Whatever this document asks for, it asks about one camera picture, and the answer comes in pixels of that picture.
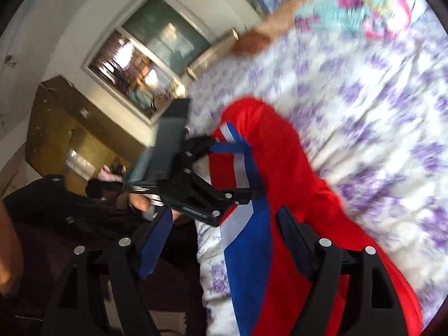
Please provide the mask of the person's left hand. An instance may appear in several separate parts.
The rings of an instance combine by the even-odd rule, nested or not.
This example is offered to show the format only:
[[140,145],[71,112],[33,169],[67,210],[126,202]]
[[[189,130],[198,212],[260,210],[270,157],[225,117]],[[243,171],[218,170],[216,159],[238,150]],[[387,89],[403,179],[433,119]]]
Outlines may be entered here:
[[148,221],[154,220],[157,216],[155,205],[152,204],[151,199],[138,193],[123,192],[117,197],[115,204],[118,209],[132,207],[140,211]]

